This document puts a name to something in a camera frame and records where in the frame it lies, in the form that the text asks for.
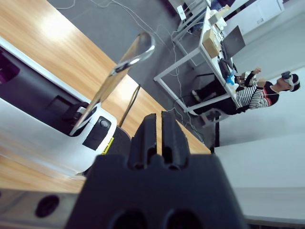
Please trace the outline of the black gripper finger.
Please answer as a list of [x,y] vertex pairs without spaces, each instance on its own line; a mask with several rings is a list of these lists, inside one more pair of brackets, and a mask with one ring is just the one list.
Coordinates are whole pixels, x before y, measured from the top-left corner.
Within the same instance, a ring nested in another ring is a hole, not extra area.
[[156,114],[144,117],[131,140],[128,159],[130,169],[146,169],[152,156],[157,154]]
[[190,150],[187,138],[172,113],[162,111],[162,156],[169,169],[184,169]]

